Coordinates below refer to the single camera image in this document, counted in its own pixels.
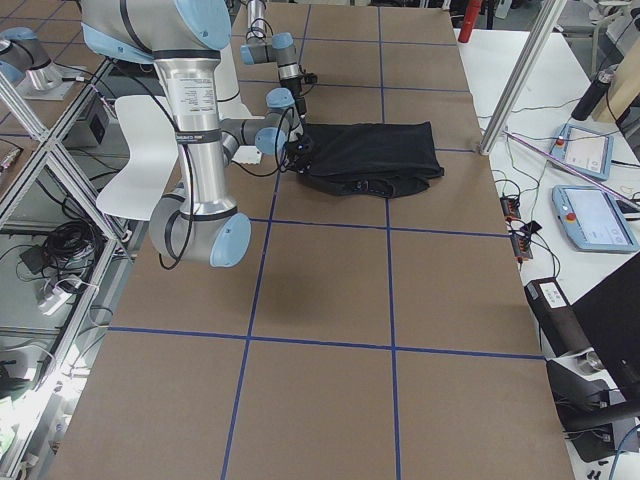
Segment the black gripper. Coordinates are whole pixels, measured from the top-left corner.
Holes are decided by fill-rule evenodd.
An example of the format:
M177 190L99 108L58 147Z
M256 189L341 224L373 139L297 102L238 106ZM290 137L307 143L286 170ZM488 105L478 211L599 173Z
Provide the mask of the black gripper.
M305 97L303 95L303 78L302 77L291 77L284 78L280 80L280 85L283 88L287 88L292 97L295 100L295 106L298 112L298 115L301 119L304 119L307 114L307 104Z
M317 145L309 139L287 142L285 145L285 167L294 168L297 174L307 175L317 150Z

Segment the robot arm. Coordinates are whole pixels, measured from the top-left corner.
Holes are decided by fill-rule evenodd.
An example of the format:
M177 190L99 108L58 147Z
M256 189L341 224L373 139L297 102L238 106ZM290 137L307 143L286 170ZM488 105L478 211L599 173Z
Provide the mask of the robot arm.
M280 85L290 91L298 114L305 118L303 84L307 72L298 61L293 36L289 32L273 32L265 17L266 5L266 1L246 1L247 31L240 47L241 60L245 65L275 63Z
M266 4L249 1L247 65L274 63L279 87L266 96L262 118L226 118L219 89L234 75L229 54L232 26L224 1L84 1L81 23L86 45L110 60L153 65L165 93L162 112L178 147L182 184L154 206L149 233L162 259L233 267L251 236L249 218L228 192L226 166L237 150L253 145L280 155L290 138L304 132L305 73L290 33L268 34Z

